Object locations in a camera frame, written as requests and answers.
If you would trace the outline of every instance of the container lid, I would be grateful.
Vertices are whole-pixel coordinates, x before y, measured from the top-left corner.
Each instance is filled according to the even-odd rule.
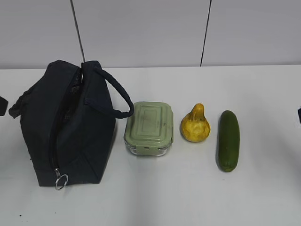
[[[134,114],[127,120],[126,144],[130,148],[143,148],[140,152],[146,153],[168,148],[174,139],[171,107],[162,102],[137,102],[134,108]]]

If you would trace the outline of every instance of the metal ring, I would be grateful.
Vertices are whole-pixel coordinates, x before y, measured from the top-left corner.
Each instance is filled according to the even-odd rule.
[[[66,177],[66,181],[65,181],[65,183],[64,183],[64,185],[63,186],[61,186],[61,187],[58,187],[58,182],[60,181],[60,179],[62,179],[62,177]],[[63,174],[63,175],[61,175],[56,181],[55,181],[55,189],[56,190],[61,190],[63,187],[65,187],[66,186],[66,184],[68,183],[68,175],[67,174]]]

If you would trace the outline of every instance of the zipper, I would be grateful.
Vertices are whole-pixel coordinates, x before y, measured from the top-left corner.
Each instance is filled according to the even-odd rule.
[[[49,155],[49,162],[50,162],[50,166],[52,167],[53,171],[56,174],[56,181],[55,181],[55,189],[56,190],[61,190],[63,187],[65,187],[68,183],[68,175],[67,174],[63,174],[61,175],[60,173],[60,167],[58,164],[58,157],[57,157],[57,148],[56,148],[56,139],[58,136],[59,131],[62,128],[62,121],[63,121],[63,116],[67,110],[67,106],[65,105],[65,103],[68,100],[68,94],[71,90],[71,88],[74,85],[74,82],[76,81],[76,78],[78,76],[78,71],[76,71],[75,75],[73,76],[72,80],[70,81],[70,84],[68,85],[66,92],[63,96],[63,99],[59,105],[58,111],[56,113],[52,128],[51,128],[51,132],[50,132],[50,136],[49,136],[49,150],[48,150],[48,155]],[[59,186],[58,183],[61,179],[65,178],[65,182],[64,185]]]

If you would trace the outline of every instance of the squash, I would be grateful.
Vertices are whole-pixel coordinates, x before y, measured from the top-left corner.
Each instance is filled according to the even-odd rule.
[[[181,133],[183,137],[191,142],[201,142],[210,133],[210,125],[204,115],[204,106],[196,104],[181,122]]]

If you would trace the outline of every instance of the zipper pull ring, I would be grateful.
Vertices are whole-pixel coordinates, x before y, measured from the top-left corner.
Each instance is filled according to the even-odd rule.
[[[59,169],[58,168],[55,168],[55,174],[56,174],[56,181],[55,181],[55,189],[56,190],[61,190],[63,187],[65,187],[66,186],[66,184],[68,183],[68,175],[67,174],[63,174],[63,175],[61,175],[61,173],[60,173],[60,171],[59,171]],[[66,181],[65,181],[65,183],[64,183],[64,185],[62,185],[62,186],[58,186],[58,182],[63,178],[63,177],[66,177]]]

